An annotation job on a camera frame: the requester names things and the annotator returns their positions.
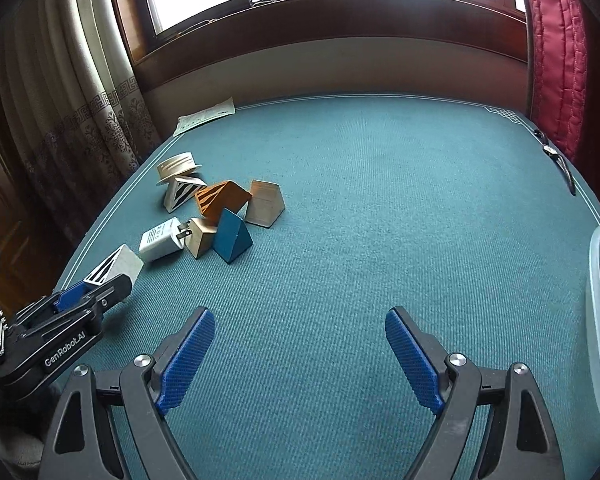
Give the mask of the white usb wall charger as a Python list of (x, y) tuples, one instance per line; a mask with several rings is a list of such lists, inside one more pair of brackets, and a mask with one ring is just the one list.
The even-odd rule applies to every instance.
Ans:
[(146, 231), (140, 239), (140, 258), (144, 263), (180, 252), (192, 231), (186, 223), (173, 217)]

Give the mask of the small tan wooden block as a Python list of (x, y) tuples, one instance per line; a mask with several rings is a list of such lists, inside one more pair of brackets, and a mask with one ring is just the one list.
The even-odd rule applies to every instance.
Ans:
[(186, 230), (184, 245), (195, 259), (199, 259), (212, 247), (216, 225), (206, 218), (190, 218)]

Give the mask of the tan wooden wedge block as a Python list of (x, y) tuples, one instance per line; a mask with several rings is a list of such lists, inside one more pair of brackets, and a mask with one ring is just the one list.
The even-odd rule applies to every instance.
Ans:
[(262, 228), (270, 228), (285, 210), (282, 191), (277, 183), (252, 180), (251, 198), (245, 214), (245, 222)]

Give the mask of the white striped wedge block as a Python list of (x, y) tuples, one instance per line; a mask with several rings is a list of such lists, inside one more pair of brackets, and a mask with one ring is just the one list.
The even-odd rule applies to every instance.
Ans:
[(163, 206), (167, 212), (173, 212), (190, 200), (197, 191), (206, 186), (207, 183), (197, 177), (173, 177), (169, 180), (168, 188), (164, 193)]

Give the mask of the blue wedge block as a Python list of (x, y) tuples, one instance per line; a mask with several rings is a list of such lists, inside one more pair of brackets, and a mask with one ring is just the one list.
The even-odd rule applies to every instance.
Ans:
[(224, 208), (213, 239), (213, 250), (227, 264), (231, 264), (251, 246), (252, 238), (245, 221), (238, 214)]

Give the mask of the orange striped wedge block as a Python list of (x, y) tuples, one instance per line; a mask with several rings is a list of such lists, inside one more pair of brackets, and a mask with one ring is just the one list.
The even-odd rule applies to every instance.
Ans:
[(214, 224), (220, 221), (224, 209), (234, 214), (251, 200), (252, 195), (232, 180), (201, 188), (194, 194), (200, 214)]

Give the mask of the beige threaded plastic cap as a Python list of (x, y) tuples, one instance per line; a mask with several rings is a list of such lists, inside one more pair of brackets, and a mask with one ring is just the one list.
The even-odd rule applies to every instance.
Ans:
[(170, 179), (181, 176), (182, 174), (192, 174), (200, 165), (195, 162), (191, 152), (184, 152), (167, 158), (159, 162), (156, 166), (159, 180), (158, 185), (168, 182)]

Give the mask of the patterned beige curtain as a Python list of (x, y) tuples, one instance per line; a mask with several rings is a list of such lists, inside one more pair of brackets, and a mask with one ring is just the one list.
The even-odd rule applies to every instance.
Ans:
[(28, 180), (79, 243), (160, 144), (112, 0), (22, 0), (0, 27), (0, 100)]

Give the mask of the printed paper sheet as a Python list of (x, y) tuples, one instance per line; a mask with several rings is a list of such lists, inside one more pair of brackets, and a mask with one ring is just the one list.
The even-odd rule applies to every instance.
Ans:
[(180, 116), (178, 123), (173, 131), (174, 136), (180, 136), (193, 128), (197, 128), (207, 122), (213, 122), (225, 116), (234, 115), (236, 113), (234, 100), (229, 98), (221, 103), (215, 104), (212, 107), (205, 108), (199, 112)]

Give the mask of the black metal table clip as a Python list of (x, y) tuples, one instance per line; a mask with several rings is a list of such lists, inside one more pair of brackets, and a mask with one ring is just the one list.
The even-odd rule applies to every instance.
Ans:
[(533, 134), (536, 137), (536, 140), (538, 140), (540, 142), (540, 144), (542, 145), (543, 153), (545, 155), (547, 155), (552, 160), (552, 162), (554, 162), (556, 167), (562, 173), (562, 176), (564, 177), (564, 180), (566, 182), (569, 193), (572, 196), (576, 196), (577, 195), (576, 181), (573, 179), (572, 173), (571, 173), (569, 166), (565, 160), (565, 157), (562, 156), (562, 153), (560, 151), (558, 151), (557, 148), (554, 148), (553, 145), (550, 145), (550, 141), (548, 140), (548, 137), (540, 129), (535, 128), (533, 130)]

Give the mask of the red quilted cushion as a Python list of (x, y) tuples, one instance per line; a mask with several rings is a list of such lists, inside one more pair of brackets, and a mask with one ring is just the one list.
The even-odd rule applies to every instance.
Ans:
[(580, 0), (526, 0), (530, 118), (570, 159), (582, 139), (588, 51)]

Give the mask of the dark wooden window frame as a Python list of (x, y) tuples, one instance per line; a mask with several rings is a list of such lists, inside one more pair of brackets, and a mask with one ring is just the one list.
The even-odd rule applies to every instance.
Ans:
[(265, 49), (341, 38), (459, 44), (527, 62), (524, 14), (513, 0), (230, 0), (157, 32), (148, 0), (112, 0), (140, 88)]

